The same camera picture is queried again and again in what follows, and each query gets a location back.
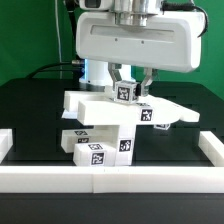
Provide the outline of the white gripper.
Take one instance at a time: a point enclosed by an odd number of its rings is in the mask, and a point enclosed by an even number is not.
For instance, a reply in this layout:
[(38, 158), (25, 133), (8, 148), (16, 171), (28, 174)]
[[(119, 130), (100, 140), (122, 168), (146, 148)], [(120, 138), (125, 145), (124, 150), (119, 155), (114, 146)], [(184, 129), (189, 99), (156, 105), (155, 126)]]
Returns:
[(139, 95), (147, 96), (156, 69), (186, 73), (199, 66), (201, 32), (198, 12), (164, 12), (144, 27), (117, 25), (113, 13), (86, 12), (78, 20), (76, 51), (81, 58), (109, 62), (113, 85), (122, 80), (121, 64), (149, 67), (139, 84)]

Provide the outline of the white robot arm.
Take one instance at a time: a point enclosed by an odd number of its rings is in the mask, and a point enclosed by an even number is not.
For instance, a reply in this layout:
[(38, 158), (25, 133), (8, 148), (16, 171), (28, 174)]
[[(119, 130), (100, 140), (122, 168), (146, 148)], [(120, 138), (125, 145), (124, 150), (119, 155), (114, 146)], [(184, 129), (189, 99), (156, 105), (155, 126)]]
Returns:
[(200, 64), (207, 12), (193, 0), (64, 0), (84, 60), (85, 83), (94, 88), (121, 79), (123, 65), (143, 67), (143, 84), (155, 70), (187, 73)]

